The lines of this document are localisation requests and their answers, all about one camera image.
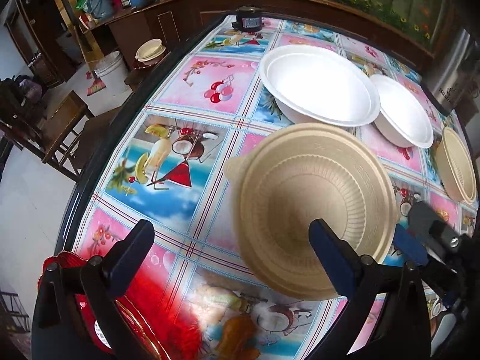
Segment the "red plate without sticker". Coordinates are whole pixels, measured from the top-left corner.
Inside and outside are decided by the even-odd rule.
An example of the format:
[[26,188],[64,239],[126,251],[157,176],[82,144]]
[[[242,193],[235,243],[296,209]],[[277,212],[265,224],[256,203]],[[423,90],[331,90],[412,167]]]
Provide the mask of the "red plate without sticker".
[[47,258],[37,285],[33,359],[196,359],[196,326],[161,310],[160,330],[121,295],[113,297],[104,260],[71,252]]

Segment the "small beige bowl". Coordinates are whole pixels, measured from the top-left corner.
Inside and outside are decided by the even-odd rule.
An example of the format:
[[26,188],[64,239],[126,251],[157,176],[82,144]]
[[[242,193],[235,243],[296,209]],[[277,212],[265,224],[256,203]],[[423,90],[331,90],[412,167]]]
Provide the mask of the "small beige bowl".
[[451,127],[444,127],[434,152],[434,160],[442,185],[459,203],[473,204],[477,197],[476,177],[470,154],[460,136]]

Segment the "large beige bowl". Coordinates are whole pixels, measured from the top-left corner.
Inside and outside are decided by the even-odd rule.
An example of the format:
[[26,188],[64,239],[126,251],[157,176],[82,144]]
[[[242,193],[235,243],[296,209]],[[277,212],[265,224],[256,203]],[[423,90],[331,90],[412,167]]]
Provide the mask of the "large beige bowl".
[[303,300],[335,297],[309,243],[315,219],[360,255],[378,263],[388,255],[399,219],[391,180],[377,156],[339,127],[284,127],[230,158],[223,172],[241,259],[271,289]]

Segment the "large white bowl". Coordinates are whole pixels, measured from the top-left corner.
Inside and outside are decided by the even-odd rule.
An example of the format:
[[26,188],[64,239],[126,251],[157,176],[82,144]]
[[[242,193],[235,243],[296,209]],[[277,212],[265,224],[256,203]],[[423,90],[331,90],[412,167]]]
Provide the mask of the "large white bowl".
[[295,124],[318,121],[360,127],[374,122],[380,113],[372,81],[329,49],[279,46],[262,57],[259,77],[280,111]]

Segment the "bowls on side stool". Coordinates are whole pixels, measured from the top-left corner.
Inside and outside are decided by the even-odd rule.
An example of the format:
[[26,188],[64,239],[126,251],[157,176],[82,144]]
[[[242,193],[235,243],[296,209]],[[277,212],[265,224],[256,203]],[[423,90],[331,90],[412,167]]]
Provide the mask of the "bowls on side stool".
[[156,62],[165,52],[166,47],[160,38],[143,43],[136,51],[135,60],[145,65]]

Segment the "steel thermos flask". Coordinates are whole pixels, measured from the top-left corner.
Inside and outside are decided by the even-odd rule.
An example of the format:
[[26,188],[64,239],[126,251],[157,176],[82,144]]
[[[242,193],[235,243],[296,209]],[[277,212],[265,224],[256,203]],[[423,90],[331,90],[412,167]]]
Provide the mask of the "steel thermos flask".
[[460,102],[479,66],[479,43],[464,28],[451,39],[421,79],[427,98],[441,114],[449,116]]

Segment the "colourful patterned tablecloth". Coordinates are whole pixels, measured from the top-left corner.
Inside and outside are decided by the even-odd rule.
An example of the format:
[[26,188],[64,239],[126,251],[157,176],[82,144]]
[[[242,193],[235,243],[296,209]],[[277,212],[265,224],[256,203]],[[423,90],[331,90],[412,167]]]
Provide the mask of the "colourful patterned tablecloth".
[[290,124],[261,82],[261,58],[282,46],[331,50],[367,75],[399,82],[435,135],[461,123],[440,114],[414,70],[363,41],[297,19],[267,17],[252,34],[236,32],[233,22],[227,16],[209,29],[126,123],[71,230],[72,250],[104,255],[148,219],[155,241],[121,302],[141,337],[165,341],[169,313],[196,321],[202,359],[228,359],[239,328],[255,329],[240,343],[240,359],[304,359],[346,302],[285,297],[252,275],[239,257],[223,173],[229,158]]

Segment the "wooden stool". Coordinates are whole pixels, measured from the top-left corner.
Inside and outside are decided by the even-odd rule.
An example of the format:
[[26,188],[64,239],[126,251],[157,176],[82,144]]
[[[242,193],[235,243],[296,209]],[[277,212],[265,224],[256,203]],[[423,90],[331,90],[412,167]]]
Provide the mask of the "wooden stool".
[[97,146],[107,135],[112,120],[118,115],[121,107],[114,108],[104,112],[85,122],[84,128],[80,134],[80,139],[74,155],[72,156],[72,167],[75,171],[81,171],[89,162],[90,157],[95,152]]

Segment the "wooden chair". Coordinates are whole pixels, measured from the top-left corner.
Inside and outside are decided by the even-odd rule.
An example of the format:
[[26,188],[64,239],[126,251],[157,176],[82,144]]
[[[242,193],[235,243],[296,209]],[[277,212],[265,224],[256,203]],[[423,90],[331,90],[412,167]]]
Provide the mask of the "wooden chair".
[[70,92],[52,113],[32,116],[28,100],[11,79],[1,82],[1,132],[56,171],[77,182],[82,166],[73,164],[81,134],[75,127],[94,114],[75,92]]

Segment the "white plastic bucket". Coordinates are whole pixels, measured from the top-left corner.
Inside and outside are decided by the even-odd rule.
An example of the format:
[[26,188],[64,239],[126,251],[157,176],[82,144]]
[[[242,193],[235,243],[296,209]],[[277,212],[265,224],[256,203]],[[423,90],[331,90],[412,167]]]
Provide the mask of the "white plastic bucket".
[[98,61],[94,71],[111,94],[122,94],[129,89],[125,83],[128,69],[122,54],[118,50]]

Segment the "small black device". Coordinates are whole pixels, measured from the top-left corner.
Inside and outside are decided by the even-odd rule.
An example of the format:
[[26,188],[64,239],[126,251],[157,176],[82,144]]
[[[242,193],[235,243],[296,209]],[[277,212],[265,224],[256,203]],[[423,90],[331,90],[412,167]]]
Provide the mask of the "small black device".
[[263,27],[262,14],[263,11],[258,7],[239,7],[236,10],[236,20],[232,23],[232,27],[245,33],[256,33]]

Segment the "grey jug on counter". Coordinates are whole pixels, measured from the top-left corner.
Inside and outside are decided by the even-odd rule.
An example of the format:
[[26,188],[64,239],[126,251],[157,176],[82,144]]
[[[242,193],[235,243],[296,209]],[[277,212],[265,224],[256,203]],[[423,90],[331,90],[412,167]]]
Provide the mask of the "grey jug on counter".
[[89,0],[88,8],[88,12],[97,20],[106,20],[114,14],[110,0]]

